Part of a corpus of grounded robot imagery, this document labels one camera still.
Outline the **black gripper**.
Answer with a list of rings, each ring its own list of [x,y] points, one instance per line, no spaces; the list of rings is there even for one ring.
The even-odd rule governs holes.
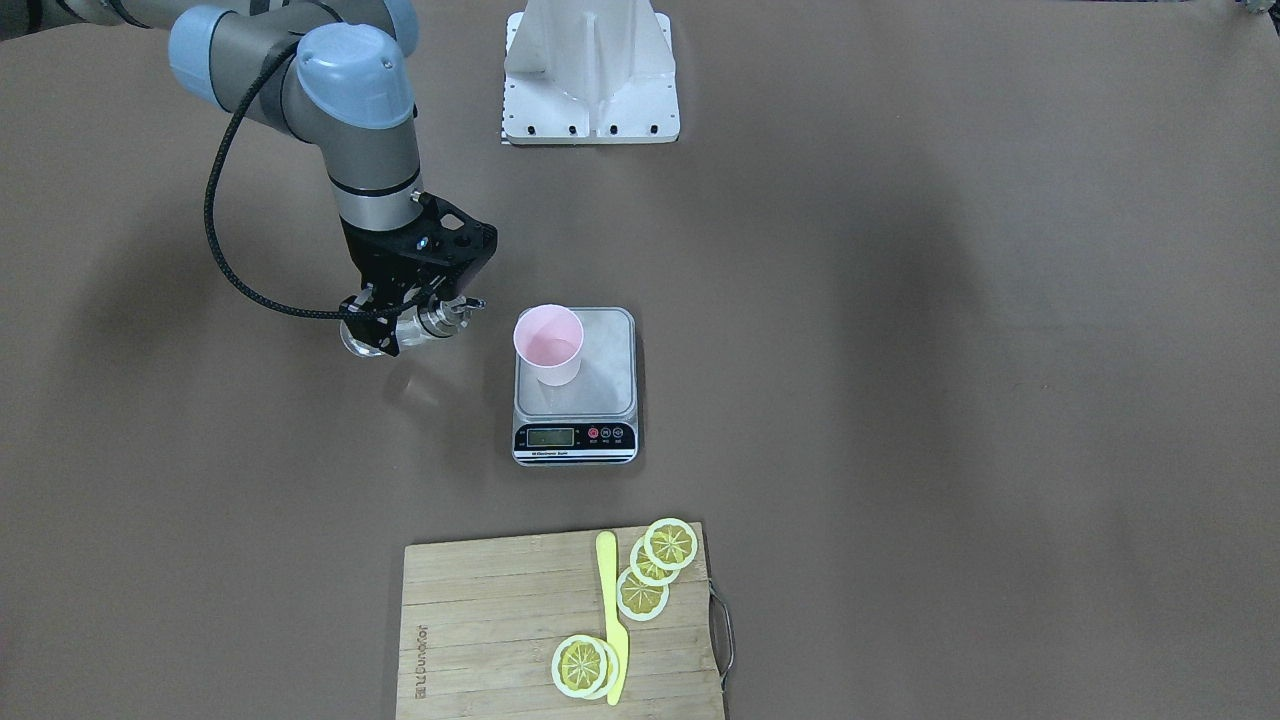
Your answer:
[[[402,313],[475,313],[479,297],[463,295],[494,256],[498,231],[454,204],[426,193],[413,219],[392,231],[340,222],[361,290],[340,302],[340,341],[357,357],[396,357]]]

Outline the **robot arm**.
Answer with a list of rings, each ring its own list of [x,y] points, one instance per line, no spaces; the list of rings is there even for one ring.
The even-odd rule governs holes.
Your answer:
[[[457,336],[485,307],[466,295],[498,233],[425,190],[407,61],[410,1],[5,1],[3,38],[64,26],[164,29],[175,81],[228,111],[204,191],[204,231],[224,278],[261,307],[340,323],[361,357]],[[214,208],[244,120],[312,145],[334,193],[358,291],[337,310],[296,307],[251,288],[221,250]]]

